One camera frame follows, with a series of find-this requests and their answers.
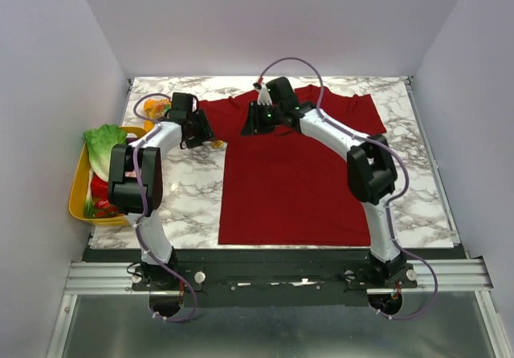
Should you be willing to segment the red t-shirt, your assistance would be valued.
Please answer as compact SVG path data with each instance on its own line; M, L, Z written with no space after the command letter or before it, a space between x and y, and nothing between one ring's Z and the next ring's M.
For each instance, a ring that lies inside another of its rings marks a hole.
M284 126L242 136L250 91L199 103L226 143L218 241L222 245L369 246L347 167L329 148Z

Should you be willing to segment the small gold brooch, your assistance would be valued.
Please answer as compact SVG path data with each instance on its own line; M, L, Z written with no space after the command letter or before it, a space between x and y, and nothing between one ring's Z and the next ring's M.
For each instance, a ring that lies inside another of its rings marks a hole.
M224 142L222 140L214 140L210 143L210 146L212 148L222 148L224 145Z

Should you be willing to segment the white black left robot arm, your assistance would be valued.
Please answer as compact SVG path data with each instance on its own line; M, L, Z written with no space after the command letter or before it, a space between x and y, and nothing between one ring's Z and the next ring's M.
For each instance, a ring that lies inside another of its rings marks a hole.
M168 99L171 107L159 119L133 109L153 127L129 144L114 145L108 171L108 200L135 230L143 277L162 290L177 282L190 286L178 274L174 249L158 213L164 191L162 159L174 148L196 148L214 139L196 96L175 92Z

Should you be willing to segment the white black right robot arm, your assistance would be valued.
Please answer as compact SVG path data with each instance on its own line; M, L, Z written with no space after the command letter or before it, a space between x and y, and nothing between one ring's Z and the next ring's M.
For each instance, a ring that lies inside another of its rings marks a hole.
M390 203L398 173L394 151L383 135L366 136L332 118L318 100L301 103L285 77L253 84L257 100L250 103L243 134L265 134L280 125L310 137L339 155L347 166L350 193L362 204L369 229L369 277L379 287L396 281L406 265L398 244Z

